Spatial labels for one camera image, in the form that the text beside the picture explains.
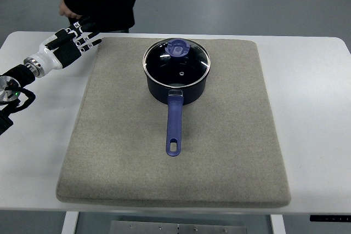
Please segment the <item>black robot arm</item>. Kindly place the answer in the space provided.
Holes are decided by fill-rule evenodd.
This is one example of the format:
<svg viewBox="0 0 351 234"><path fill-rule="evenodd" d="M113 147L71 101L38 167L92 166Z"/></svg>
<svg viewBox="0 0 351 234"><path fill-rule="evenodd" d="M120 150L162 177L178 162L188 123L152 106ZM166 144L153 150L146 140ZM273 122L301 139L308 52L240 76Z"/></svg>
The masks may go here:
<svg viewBox="0 0 351 234"><path fill-rule="evenodd" d="M35 70L30 65L20 64L1 75L1 135L12 125L10 115L28 108L35 94L25 87L35 81Z"/></svg>

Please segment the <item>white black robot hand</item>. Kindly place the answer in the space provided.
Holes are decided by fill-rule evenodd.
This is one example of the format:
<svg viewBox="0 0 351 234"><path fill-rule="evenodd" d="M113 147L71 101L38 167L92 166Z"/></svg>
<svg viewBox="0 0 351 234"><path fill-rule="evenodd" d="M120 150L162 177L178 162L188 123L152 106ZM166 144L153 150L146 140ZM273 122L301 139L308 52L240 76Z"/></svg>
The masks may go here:
<svg viewBox="0 0 351 234"><path fill-rule="evenodd" d="M44 40L38 52L24 60L24 65L36 78L47 75L51 70L64 69L101 43L101 39L94 39L98 34L96 23L89 17L83 18Z"/></svg>

